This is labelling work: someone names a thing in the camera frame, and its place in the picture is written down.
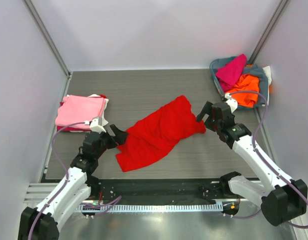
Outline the red t shirt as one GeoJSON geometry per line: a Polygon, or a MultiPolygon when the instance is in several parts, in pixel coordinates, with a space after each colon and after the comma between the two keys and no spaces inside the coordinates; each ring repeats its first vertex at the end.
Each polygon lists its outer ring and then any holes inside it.
{"type": "Polygon", "coordinates": [[[118,146],[117,162],[123,172],[152,165],[183,139],[206,132],[203,121],[196,121],[189,100],[181,95],[126,130],[127,139],[118,146]]]}

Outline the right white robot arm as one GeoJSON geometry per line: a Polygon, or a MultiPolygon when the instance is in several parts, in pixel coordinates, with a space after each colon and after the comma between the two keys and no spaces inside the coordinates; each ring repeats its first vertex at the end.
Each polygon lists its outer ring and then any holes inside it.
{"type": "Polygon", "coordinates": [[[225,198],[238,195],[249,200],[260,207],[265,219],[273,226],[305,214],[306,183],[301,179],[293,180],[284,173],[258,145],[251,131],[235,122],[233,112],[236,108],[233,99],[219,103],[207,101],[196,120],[201,122],[207,116],[205,127],[217,133],[222,142],[243,158],[261,183],[256,184],[233,171],[220,177],[220,194],[225,198]]]}

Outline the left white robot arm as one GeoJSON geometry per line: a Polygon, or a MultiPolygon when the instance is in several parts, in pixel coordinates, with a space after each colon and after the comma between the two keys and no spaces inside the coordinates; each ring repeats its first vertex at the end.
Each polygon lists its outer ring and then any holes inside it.
{"type": "Polygon", "coordinates": [[[18,239],[57,240],[76,208],[84,200],[99,196],[99,179],[92,175],[98,167],[98,159],[106,150],[123,145],[128,136],[114,124],[110,128],[113,135],[100,130],[85,135],[63,179],[36,207],[28,206],[23,210],[18,239]]]}

